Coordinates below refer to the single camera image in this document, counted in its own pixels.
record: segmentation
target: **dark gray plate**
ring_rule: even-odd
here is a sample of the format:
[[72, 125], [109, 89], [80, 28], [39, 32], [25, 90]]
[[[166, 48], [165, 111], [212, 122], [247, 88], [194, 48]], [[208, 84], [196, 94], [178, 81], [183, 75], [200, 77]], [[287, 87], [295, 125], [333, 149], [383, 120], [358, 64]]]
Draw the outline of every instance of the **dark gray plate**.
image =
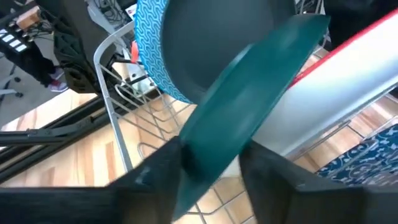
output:
[[198, 103], [243, 48], [294, 14], [294, 0], [170, 0], [161, 33], [169, 77]]

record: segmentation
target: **red object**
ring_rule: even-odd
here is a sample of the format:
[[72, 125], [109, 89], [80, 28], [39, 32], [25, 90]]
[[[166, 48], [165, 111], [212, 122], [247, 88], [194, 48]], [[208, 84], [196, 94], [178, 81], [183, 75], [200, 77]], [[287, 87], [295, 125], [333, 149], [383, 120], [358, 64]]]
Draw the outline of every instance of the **red object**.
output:
[[137, 63], [138, 61], [138, 45], [136, 41], [131, 43], [131, 63]]
[[59, 86], [61, 84], [58, 80], [52, 80], [51, 85]]
[[296, 83], [298, 83], [300, 80], [305, 78], [307, 75], [309, 75], [311, 72], [313, 72], [316, 68], [318, 68], [321, 64], [326, 62], [329, 58], [332, 56], [336, 55], [338, 52], [343, 50], [345, 47], [349, 46], [351, 43], [353, 43], [355, 40], [358, 40], [362, 36], [366, 35], [369, 31], [373, 30], [376, 28], [378, 25], [382, 24], [384, 21], [389, 20], [392, 16], [398, 14], [398, 9], [395, 9], [394, 11], [390, 12], [389, 14], [385, 15], [383, 18], [379, 19], [375, 23], [371, 24], [367, 28], [363, 29], [361, 32], [358, 32], [352, 38], [338, 46], [335, 50], [331, 51], [328, 55], [325, 57], [321, 58], [319, 61], [315, 62], [313, 65], [311, 65], [309, 68], [304, 70], [300, 75], [297, 75], [294, 79], [293, 82], [290, 84], [289, 88], [294, 86]]

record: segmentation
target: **red stripe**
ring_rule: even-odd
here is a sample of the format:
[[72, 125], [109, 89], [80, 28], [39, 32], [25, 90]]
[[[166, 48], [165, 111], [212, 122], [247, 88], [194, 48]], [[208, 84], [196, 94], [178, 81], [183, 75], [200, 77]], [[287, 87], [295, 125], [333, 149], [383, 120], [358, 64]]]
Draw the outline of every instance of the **red stripe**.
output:
[[355, 40], [358, 40], [362, 36], [366, 35], [368, 32], [382, 24], [383, 22], [389, 20], [392, 18], [394, 15], [398, 14], [398, 8], [390, 12], [389, 14], [385, 15], [383, 18], [379, 19], [378, 21], [374, 22], [367, 28], [363, 29], [361, 32], [358, 32], [356, 35], [352, 36], [352, 38], [348, 39], [346, 42], [342, 43], [340, 46], [338, 46], [335, 50], [331, 51], [329, 54], [321, 58], [319, 61], [315, 62], [313, 65], [311, 65], [309, 68], [304, 70], [300, 75], [297, 75], [293, 82], [290, 84], [289, 88], [294, 86], [296, 83], [298, 83], [300, 80], [305, 78], [307, 75], [309, 75], [311, 72], [313, 72], [316, 68], [318, 68], [321, 64], [326, 62], [329, 58], [332, 56], [336, 55], [338, 52], [342, 51], [345, 47], [349, 46], [352, 42]]

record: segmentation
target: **person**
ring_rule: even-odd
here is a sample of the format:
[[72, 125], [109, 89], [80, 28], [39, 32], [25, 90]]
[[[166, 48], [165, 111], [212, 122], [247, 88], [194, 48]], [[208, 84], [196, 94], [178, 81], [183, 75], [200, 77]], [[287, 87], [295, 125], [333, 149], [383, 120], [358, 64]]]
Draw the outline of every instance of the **person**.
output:
[[[6, 16], [5, 12], [9, 9], [0, 10], [0, 18]], [[7, 44], [0, 41], [0, 52], [20, 69], [34, 77], [44, 87], [52, 92], [63, 92], [68, 89], [65, 82], [61, 82], [63, 69], [54, 65], [54, 63], [45, 58], [35, 42], [31, 42], [29, 48], [17, 53], [10, 49]]]

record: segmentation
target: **teal plate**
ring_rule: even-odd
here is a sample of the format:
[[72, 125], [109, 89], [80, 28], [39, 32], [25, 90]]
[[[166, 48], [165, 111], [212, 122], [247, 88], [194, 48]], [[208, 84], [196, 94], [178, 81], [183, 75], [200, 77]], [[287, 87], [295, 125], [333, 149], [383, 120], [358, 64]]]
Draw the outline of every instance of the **teal plate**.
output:
[[323, 15], [293, 16], [246, 47], [212, 84], [180, 132], [184, 171], [174, 220], [211, 187], [271, 112], [328, 27]]

